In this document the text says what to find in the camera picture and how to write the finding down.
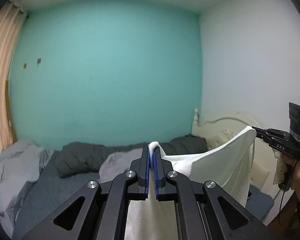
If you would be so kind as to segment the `white long-sleeve shirt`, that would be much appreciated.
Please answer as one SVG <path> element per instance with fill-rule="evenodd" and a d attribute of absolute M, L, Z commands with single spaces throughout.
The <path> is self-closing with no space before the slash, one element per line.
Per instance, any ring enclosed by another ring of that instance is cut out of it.
<path fill-rule="evenodd" d="M 162 159 L 172 169 L 190 180 L 204 183 L 213 180 L 242 206 L 246 205 L 250 173 L 254 160 L 253 143 L 256 131 L 247 126 L 228 142 L 205 153 L 166 155 L 157 141 L 148 148 L 160 148 Z M 125 239 L 177 239 L 175 209 L 172 202 L 159 202 L 154 191 L 145 201 L 129 205 Z"/>

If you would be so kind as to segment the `light grey crumpled sheet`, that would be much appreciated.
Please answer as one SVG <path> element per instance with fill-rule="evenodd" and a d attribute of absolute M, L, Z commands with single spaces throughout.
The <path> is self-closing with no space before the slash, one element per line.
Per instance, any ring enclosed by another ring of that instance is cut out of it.
<path fill-rule="evenodd" d="M 105 183 L 113 180 L 117 175 L 129 170 L 131 162 L 139 159 L 142 155 L 142 148 L 136 148 L 128 152 L 112 153 L 99 170 L 100 182 Z"/>

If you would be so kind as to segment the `cream padded headboard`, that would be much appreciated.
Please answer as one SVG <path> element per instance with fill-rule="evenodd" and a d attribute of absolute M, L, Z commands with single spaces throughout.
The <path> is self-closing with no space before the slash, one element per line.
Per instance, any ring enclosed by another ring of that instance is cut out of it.
<path fill-rule="evenodd" d="M 257 121 L 242 112 L 229 111 L 200 118 L 199 110 L 195 109 L 191 134 L 204 137 L 211 150 L 232 139 L 248 125 L 261 127 Z M 259 138 L 255 139 L 251 149 L 254 150 L 254 161 L 250 183 L 274 199 L 280 190 L 273 184 L 277 163 L 274 151 Z"/>

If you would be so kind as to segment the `dark grey duvet roll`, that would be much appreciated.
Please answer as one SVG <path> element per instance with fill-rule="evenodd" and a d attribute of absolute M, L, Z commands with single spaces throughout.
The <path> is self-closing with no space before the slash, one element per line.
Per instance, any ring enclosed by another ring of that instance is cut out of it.
<path fill-rule="evenodd" d="M 56 155 L 57 173 L 66 178 L 78 173 L 98 172 L 101 165 L 113 153 L 129 152 L 142 149 L 147 143 L 142 142 L 127 146 L 104 146 L 83 142 L 72 142 L 65 145 Z M 208 151 L 204 138 L 194 135 L 174 138 L 170 142 L 160 143 L 167 155 L 184 155 Z"/>

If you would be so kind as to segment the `dark blue bed cover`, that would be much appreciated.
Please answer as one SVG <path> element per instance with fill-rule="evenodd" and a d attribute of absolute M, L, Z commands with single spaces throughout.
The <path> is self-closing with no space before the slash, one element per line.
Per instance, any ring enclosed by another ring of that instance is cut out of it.
<path fill-rule="evenodd" d="M 56 157 L 40 174 L 38 181 L 30 189 L 15 222 L 12 239 L 22 239 L 30 230 L 61 206 L 90 180 L 100 181 L 99 173 L 79 173 L 66 178 L 57 174 Z M 231 239 L 275 239 L 258 219 L 240 204 L 225 195 L 218 197 L 227 222 L 233 234 Z"/>

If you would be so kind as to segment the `light grey blanket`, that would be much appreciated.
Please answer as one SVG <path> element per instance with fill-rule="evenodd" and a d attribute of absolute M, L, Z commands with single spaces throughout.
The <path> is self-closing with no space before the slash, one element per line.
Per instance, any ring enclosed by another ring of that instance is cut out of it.
<path fill-rule="evenodd" d="M 27 139 L 0 153 L 0 225 L 8 237 L 12 237 L 25 198 L 53 153 Z"/>

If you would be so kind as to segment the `pink curtain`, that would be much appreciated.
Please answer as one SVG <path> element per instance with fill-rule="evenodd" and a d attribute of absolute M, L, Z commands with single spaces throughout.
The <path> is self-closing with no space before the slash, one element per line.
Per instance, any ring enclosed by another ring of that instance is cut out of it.
<path fill-rule="evenodd" d="M 14 2 L 6 2 L 0 10 L 0 153 L 12 143 L 6 110 L 6 79 L 24 19 L 24 13 Z"/>

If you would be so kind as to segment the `wooden window frame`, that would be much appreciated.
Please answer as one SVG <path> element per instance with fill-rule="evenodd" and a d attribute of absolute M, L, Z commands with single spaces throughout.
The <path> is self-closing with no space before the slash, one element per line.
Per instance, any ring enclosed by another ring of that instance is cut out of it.
<path fill-rule="evenodd" d="M 9 80 L 6 80 L 5 82 L 5 101 L 6 101 L 6 113 L 7 113 L 8 126 L 12 136 L 12 141 L 13 143 L 15 143 L 17 142 L 17 136 L 13 127 L 13 121 L 11 116 L 11 108 L 10 108 L 10 100 L 9 100 Z"/>

